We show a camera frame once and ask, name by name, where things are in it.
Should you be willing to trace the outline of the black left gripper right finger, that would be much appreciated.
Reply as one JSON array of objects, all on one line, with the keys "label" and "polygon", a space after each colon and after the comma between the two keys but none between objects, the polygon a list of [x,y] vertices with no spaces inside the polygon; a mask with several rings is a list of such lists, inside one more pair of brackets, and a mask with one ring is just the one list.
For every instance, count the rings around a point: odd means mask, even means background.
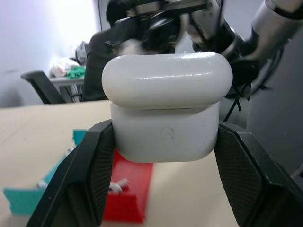
[{"label": "black left gripper right finger", "polygon": [[253,133],[221,122],[214,148],[228,202],[240,227],[301,227],[303,191]]}]

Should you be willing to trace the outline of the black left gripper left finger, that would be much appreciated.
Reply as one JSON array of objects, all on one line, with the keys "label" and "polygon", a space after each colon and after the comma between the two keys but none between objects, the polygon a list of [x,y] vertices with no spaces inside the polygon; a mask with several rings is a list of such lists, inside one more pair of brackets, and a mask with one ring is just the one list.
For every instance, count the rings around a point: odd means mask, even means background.
[{"label": "black left gripper left finger", "polygon": [[112,175],[111,120],[95,124],[63,160],[31,215],[28,227],[99,227]]}]

